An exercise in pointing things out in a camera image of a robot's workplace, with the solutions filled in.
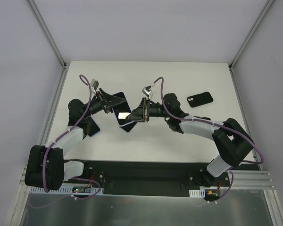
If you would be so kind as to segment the lilac cased phone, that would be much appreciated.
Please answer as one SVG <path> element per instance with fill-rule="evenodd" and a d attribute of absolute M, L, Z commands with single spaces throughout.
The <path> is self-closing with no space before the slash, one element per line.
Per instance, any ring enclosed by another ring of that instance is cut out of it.
<path fill-rule="evenodd" d="M 128 102 L 125 102 L 124 104 L 119 105 L 118 107 L 113 108 L 113 112 L 114 112 L 114 115 L 115 115 L 115 117 L 117 119 L 117 123 L 118 123 L 119 126 L 133 122 L 133 121 L 130 121 L 130 120 L 119 119 L 118 118 L 119 113 L 131 113 L 132 112 Z"/>

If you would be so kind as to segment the black cased phone with ring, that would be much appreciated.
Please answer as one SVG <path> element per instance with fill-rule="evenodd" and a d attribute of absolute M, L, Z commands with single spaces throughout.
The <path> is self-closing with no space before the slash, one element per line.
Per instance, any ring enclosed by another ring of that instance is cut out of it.
<path fill-rule="evenodd" d="M 127 123 L 127 124 L 124 124 L 124 125 L 120 125 L 119 127 L 121 129 L 123 129 L 125 132 L 130 132 L 134 126 L 137 124 L 137 122 L 131 122 L 131 123 Z"/>

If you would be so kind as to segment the black phone case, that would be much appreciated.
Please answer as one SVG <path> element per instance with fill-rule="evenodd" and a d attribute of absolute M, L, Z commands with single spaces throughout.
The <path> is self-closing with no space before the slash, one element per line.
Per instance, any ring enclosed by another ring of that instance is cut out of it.
<path fill-rule="evenodd" d="M 214 99 L 208 91 L 187 97 L 187 102 L 191 108 L 210 104 L 213 101 Z"/>
<path fill-rule="evenodd" d="M 209 117 L 200 117 L 200 116 L 195 116 L 197 119 L 201 119 L 201 120 L 207 120 L 210 121 L 211 119 Z"/>

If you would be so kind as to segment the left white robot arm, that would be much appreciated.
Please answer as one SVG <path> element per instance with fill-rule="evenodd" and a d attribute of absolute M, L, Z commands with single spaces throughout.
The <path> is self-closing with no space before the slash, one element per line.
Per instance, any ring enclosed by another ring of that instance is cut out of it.
<path fill-rule="evenodd" d="M 25 174 L 27 186 L 58 190 L 64 181 L 75 178 L 79 183 L 90 179 L 90 171 L 84 163 L 65 160 L 65 155 L 86 137 L 93 137 L 100 132 L 92 115 L 104 111 L 114 112 L 127 103 L 125 94 L 108 94 L 99 89 L 89 103 L 73 99 L 68 103 L 69 117 L 66 130 L 45 145 L 34 145 L 29 154 Z"/>

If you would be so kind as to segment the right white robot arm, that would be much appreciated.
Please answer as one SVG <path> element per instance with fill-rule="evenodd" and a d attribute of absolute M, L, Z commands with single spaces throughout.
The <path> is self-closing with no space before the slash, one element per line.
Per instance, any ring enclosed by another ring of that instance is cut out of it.
<path fill-rule="evenodd" d="M 193 176 L 193 181 L 204 187 L 215 185 L 222 173 L 239 166 L 253 148 L 251 138 L 235 119 L 213 122 L 191 116 L 181 110 L 181 104 L 174 93 L 164 95 L 161 104 L 144 97 L 136 109 L 131 113 L 122 113 L 121 116 L 136 122 L 147 122 L 150 117 L 164 118 L 174 132 L 194 134 L 214 141 L 218 156 Z"/>

